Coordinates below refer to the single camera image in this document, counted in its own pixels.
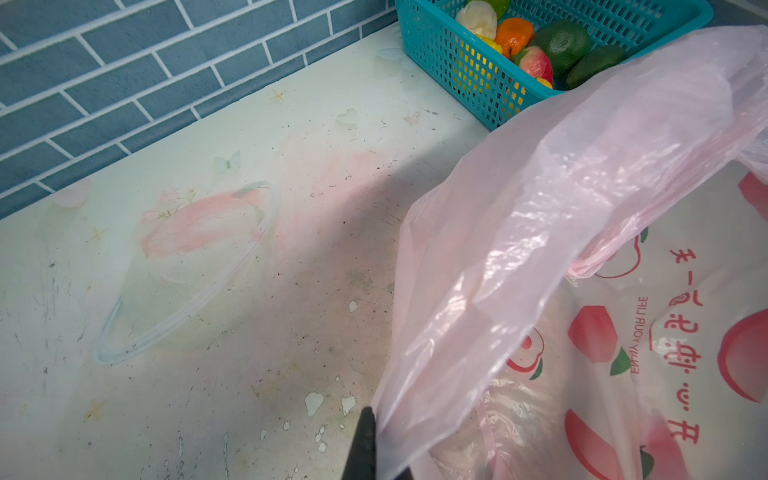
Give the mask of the pale cream round fruit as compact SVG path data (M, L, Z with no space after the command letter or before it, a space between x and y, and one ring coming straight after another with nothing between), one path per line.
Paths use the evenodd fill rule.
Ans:
M486 1L470 1L456 14L455 20L471 33L494 39L497 32L498 16L493 6Z

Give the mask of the teal plastic basket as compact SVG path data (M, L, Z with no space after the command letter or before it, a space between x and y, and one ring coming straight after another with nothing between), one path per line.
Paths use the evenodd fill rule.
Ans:
M487 128L552 98L548 88L456 22L461 1L399 1L405 51ZM616 45L635 59L706 26L706 1L514 1L506 14L544 27L570 20L599 46Z

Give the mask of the green avocado fruit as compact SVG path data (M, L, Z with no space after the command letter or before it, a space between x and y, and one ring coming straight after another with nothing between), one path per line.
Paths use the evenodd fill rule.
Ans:
M566 86L574 89L594 75L616 66L626 60L627 52L616 45L604 45L595 48L581 58L566 76Z

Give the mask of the pink plastic bag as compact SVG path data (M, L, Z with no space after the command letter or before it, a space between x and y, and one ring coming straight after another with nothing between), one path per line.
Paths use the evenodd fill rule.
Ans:
M767 29L525 110L409 209L376 475L767 475Z

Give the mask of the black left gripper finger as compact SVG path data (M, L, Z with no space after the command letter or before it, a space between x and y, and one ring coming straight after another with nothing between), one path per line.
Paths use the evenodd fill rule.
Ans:
M361 411L341 479L376 478L376 421L373 409L366 406Z

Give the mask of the yellow lemon fruit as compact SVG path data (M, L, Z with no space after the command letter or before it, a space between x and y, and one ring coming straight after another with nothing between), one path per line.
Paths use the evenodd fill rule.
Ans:
M482 35L479 35L478 38L481 41L483 41L485 44L490 46L494 51L496 51L496 52L498 52L500 54L503 53L502 47L498 43L496 43L493 39L490 39L490 38L482 36Z

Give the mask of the red fruit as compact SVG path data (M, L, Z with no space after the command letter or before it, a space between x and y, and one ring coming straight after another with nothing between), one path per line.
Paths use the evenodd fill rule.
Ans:
M513 62L529 76L536 80L553 83L553 67L547 54L537 46L523 48L513 59Z

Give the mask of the green round fruit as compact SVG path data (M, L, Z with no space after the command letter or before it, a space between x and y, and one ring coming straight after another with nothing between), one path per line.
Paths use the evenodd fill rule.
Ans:
M484 1L493 7L493 10L495 11L498 19L502 19L506 15L511 4L511 0L484 0Z

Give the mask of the yellow orange mango fruit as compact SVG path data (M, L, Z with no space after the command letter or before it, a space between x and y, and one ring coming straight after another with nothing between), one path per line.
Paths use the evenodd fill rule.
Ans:
M550 81L546 80L545 78L536 78L536 80L543 85L544 87L548 89L553 89L553 86Z

